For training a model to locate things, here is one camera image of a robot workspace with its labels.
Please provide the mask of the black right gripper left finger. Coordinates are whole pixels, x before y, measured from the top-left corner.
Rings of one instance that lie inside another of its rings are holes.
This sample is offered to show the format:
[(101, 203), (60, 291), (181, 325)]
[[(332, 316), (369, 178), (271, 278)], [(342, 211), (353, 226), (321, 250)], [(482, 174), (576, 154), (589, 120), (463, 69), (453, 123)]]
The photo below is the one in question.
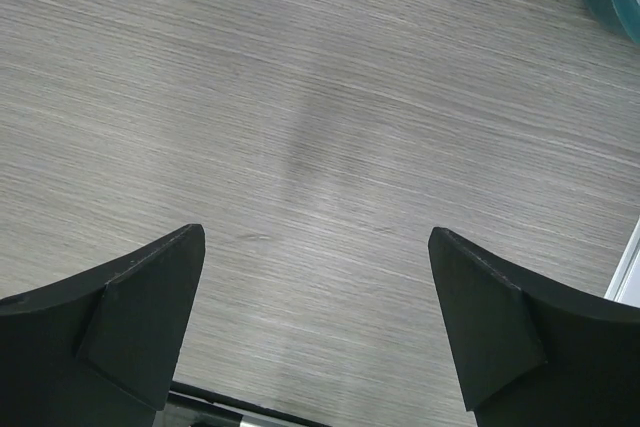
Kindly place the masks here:
[(200, 281), (187, 224), (1, 301), (4, 426), (150, 426), (164, 409)]

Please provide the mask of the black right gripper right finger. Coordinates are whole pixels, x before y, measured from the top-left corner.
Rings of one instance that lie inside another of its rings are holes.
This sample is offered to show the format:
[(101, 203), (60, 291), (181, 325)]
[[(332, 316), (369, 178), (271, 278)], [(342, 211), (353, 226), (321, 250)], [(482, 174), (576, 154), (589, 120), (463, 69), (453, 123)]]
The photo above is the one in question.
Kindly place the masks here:
[(479, 426), (636, 426), (639, 310), (574, 289), (436, 227), (434, 284)]

